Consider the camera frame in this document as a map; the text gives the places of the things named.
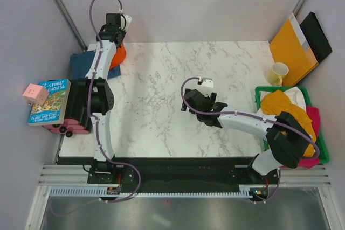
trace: book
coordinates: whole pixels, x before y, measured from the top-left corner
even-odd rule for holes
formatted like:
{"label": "book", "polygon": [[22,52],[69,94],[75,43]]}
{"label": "book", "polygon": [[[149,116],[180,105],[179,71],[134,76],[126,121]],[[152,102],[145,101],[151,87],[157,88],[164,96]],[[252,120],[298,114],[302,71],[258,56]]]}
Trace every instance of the book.
{"label": "book", "polygon": [[49,96],[43,105],[35,104],[32,106],[29,125],[62,124],[65,118],[71,82],[68,79],[61,79],[41,82],[39,85],[48,90]]}
{"label": "book", "polygon": [[296,85],[319,64],[293,14],[270,43],[270,49],[274,61],[289,68],[283,86]]}

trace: orange folder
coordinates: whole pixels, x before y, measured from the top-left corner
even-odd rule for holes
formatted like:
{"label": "orange folder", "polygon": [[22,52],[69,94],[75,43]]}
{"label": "orange folder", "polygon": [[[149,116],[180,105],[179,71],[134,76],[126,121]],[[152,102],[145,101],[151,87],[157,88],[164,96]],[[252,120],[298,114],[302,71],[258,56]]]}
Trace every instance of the orange folder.
{"label": "orange folder", "polygon": [[270,49],[274,61],[289,68],[283,86],[296,85],[319,64],[293,14],[270,43]]}

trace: white marble surface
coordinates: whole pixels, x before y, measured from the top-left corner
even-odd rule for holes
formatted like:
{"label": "white marble surface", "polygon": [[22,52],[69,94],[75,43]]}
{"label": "white marble surface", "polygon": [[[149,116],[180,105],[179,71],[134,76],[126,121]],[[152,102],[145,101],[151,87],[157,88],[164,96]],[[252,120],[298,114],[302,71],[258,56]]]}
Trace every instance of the white marble surface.
{"label": "white marble surface", "polygon": [[[273,64],[266,41],[126,44],[114,93],[111,140],[116,156],[253,156],[259,140],[233,129],[208,127],[181,111],[180,87],[191,76],[213,79],[217,101],[256,111],[254,90],[267,86]],[[187,85],[195,88],[196,81]],[[60,156],[93,156],[93,134],[64,138]]]}

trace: pink cube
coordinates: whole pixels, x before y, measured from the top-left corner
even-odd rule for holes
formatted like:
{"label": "pink cube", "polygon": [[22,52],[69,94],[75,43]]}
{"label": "pink cube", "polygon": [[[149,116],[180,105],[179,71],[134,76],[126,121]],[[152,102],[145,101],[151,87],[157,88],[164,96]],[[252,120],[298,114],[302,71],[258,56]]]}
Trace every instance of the pink cube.
{"label": "pink cube", "polygon": [[45,102],[45,100],[47,100],[49,96],[49,92],[43,86],[31,83],[29,84],[22,96],[28,99],[30,103],[37,103],[39,105],[43,105],[43,103]]}

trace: yellow mug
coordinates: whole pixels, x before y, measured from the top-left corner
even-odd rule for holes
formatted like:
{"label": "yellow mug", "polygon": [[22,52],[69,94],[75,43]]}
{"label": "yellow mug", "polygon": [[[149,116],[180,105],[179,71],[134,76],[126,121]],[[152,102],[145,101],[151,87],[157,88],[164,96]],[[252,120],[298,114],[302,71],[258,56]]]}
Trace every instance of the yellow mug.
{"label": "yellow mug", "polygon": [[282,80],[289,73],[289,68],[284,63],[274,63],[267,77],[267,82],[272,86],[281,86]]}

